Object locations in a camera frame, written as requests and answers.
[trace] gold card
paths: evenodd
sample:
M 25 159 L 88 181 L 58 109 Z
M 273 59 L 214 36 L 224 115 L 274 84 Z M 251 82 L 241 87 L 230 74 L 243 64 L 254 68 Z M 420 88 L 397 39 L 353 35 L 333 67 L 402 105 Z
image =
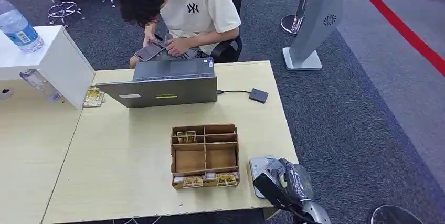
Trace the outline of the gold card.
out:
M 218 173 L 216 174 L 216 185 L 218 187 L 236 186 L 235 175 L 233 173 Z
M 184 131 L 184 132 L 178 132 L 178 141 L 180 144 L 196 144 L 196 132 L 194 131 Z
M 184 178 L 183 188 L 201 187 L 204 185 L 202 176 L 189 176 Z
M 99 107 L 103 103 L 104 93 L 96 86 L 91 86 L 83 102 L 83 107 Z

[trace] red stripe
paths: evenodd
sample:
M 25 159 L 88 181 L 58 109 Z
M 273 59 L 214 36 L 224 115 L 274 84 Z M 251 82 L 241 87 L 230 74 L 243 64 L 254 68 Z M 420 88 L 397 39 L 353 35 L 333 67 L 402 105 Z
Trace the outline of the red stripe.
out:
M 427 59 L 443 76 L 445 60 L 419 38 L 382 0 L 369 0 L 394 28 Z

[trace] black chair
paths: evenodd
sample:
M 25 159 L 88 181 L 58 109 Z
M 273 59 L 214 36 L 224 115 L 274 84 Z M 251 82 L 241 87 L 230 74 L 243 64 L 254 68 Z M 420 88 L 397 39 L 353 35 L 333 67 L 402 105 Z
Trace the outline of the black chair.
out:
M 242 0 L 232 0 L 238 14 L 241 15 L 241 2 Z M 220 42 L 211 52 L 210 56 L 213 57 L 215 63 L 226 63 L 238 61 L 239 55 L 242 50 L 241 37 L 238 36 L 233 40 Z

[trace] white cabinet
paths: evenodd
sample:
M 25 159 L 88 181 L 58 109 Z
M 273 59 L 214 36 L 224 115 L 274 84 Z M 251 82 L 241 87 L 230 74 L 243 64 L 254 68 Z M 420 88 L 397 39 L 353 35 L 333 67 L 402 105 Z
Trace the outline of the white cabinet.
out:
M 33 53 L 18 49 L 0 33 L 0 81 L 21 79 L 37 69 L 76 108 L 81 109 L 94 70 L 63 26 L 34 27 L 45 47 Z

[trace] cardboard box compartment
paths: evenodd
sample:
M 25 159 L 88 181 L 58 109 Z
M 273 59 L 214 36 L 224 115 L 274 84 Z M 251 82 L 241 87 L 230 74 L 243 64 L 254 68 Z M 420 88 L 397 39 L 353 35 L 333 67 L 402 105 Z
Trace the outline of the cardboard box compartment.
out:
M 184 136 L 193 141 L 185 143 Z M 239 183 L 238 134 L 233 124 L 173 127 L 171 154 L 176 189 L 183 189 L 184 183 L 176 180 L 188 176 L 202 176 L 201 186 L 216 187 L 219 173 L 233 173 Z

